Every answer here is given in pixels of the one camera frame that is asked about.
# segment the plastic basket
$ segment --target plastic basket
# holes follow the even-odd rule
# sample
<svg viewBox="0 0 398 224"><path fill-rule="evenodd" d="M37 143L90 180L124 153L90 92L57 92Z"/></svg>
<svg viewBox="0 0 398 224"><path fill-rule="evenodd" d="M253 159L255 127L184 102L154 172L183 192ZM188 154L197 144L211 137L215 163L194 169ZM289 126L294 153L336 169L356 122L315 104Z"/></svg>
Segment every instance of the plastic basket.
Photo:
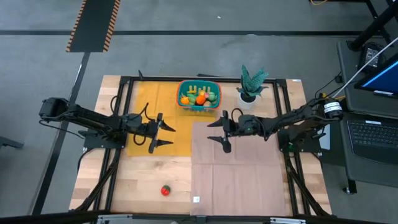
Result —
<svg viewBox="0 0 398 224"><path fill-rule="evenodd" d="M180 99L182 97L182 94L185 96L187 95L187 91L191 89L197 89L197 93L199 91L199 88L201 90L204 90L203 87L205 87L205 91L209 92L208 89L210 88L210 91L212 91L216 95L216 103L211 105L211 106L198 106L198 105L183 105L180 102ZM215 110L217 109L220 104L221 104L221 87L219 84L211 81L204 81L204 80L184 80L180 82L177 90L177 97L176 97L176 102L177 105L179 105L182 108L185 109L191 109L194 111L203 111L203 110Z"/></svg>

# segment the floor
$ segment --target floor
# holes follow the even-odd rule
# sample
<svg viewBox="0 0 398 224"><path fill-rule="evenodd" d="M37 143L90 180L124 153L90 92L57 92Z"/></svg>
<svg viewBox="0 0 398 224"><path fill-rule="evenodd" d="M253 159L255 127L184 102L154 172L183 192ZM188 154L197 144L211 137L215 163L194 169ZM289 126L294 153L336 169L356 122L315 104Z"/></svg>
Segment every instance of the floor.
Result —
<svg viewBox="0 0 398 224"><path fill-rule="evenodd" d="M0 30L71 29L80 0L0 0ZM380 14L385 1L373 1ZM373 20L364 3L308 1L122 0L116 30L363 30ZM398 36L393 19L386 27ZM24 141L22 150L0 150L0 217L26 215L39 188L55 130L38 124L41 101L68 98L83 54L66 53L66 35L0 35L0 136ZM352 37L114 36L109 52L90 55L77 103L93 109L103 75L239 77L264 67L269 78L301 79L305 96L340 71L336 43ZM325 91L338 85L332 83ZM79 127L70 125L70 131ZM43 212L65 212L83 141L67 134ZM398 189L358 183L346 195L342 167L324 165L327 191L338 217L393 223Z"/></svg>

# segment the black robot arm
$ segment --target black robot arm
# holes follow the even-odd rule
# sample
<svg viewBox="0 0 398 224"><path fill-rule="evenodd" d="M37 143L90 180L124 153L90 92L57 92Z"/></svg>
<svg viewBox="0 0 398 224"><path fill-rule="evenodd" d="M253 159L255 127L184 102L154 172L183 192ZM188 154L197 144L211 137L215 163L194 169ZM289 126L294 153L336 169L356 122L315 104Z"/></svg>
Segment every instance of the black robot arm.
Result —
<svg viewBox="0 0 398 224"><path fill-rule="evenodd" d="M262 136L268 140L271 134L279 130L286 133L287 142L295 142L308 136L309 133L316 133L326 125L340 121L343 111L338 101L334 99L317 98L309 101L299 109L292 110L282 116L275 118L262 118L250 114L242 114L238 122L228 118L228 112L223 111L223 116L208 127L223 127L224 137L209 136L208 139L220 142L226 153L231 152L231 143L228 138L235 136Z"/></svg>
<svg viewBox="0 0 398 224"><path fill-rule="evenodd" d="M42 121L69 121L89 128L91 131L79 131L84 137L95 135L112 142L125 141L127 133L151 138L149 153L153 153L155 147L172 144L170 141L157 139L160 129L175 131L162 119L162 113L157 119L148 118L148 123L142 123L141 114L127 114L124 116L105 116L103 114L84 109L79 105L70 104L63 98L49 98L43 101L39 113Z"/></svg>

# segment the wooden table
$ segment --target wooden table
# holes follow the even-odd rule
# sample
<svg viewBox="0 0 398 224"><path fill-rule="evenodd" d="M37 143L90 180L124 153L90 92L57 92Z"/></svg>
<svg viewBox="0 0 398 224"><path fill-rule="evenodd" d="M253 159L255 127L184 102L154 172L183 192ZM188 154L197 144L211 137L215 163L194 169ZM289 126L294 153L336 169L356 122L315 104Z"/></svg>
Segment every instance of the wooden table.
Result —
<svg viewBox="0 0 398 224"><path fill-rule="evenodd" d="M99 90L95 111L111 115L109 102L117 95L120 76L105 75ZM137 87L140 82L134 82L133 94L129 111L133 111ZM236 87L239 83L220 83L223 92L223 100L235 101L221 105L221 110L229 112L237 105ZM262 92L262 98L256 102L250 113L256 116L275 117L277 116L274 93L272 85ZM300 80L287 80L290 104L292 109L305 104L305 96L302 82ZM282 89L279 88L282 111L285 113L285 105ZM100 176L101 165L104 156L104 149L94 149L81 161L80 170L76 179L70 208L79 206L88 194L93 190ZM285 171L282 153L280 164L284 180L284 193L286 210L291 213L289 187ZM300 153L305 183L315 200L322 208L331 213L325 181L323 180L322 169L319 161L310 153ZM165 183L171 186L173 194L164 197L160 194L160 188ZM108 184L104 186L103 196L99 208L104 208ZM112 212L124 213L162 213L162 214L189 214L191 210L191 158L182 156L142 156L128 157L123 150L119 161L119 169L116 177L114 195L112 201ZM295 186L298 209L303 213L300 191Z"/></svg>

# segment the yellow mat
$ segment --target yellow mat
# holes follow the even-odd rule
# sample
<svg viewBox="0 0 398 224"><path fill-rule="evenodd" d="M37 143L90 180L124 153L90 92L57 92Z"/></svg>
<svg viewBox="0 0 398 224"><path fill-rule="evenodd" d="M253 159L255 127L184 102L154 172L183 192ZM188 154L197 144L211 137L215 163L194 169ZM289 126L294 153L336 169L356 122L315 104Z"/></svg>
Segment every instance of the yellow mat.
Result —
<svg viewBox="0 0 398 224"><path fill-rule="evenodd" d="M138 88L135 97L134 113L140 113L149 103L147 115L156 119L158 113L163 113L163 119L167 125L174 128L176 132L160 129L157 138L174 142L174 144L155 148L153 154L148 153L148 147L152 139L147 138L141 146L134 144L133 135L128 137L128 156L191 156L192 126L197 121L215 121L215 111L190 111L177 106L175 98L177 95L177 82L139 82L134 83ZM142 116L142 122L148 122ZM136 141L141 142L142 137L136 136Z"/></svg>

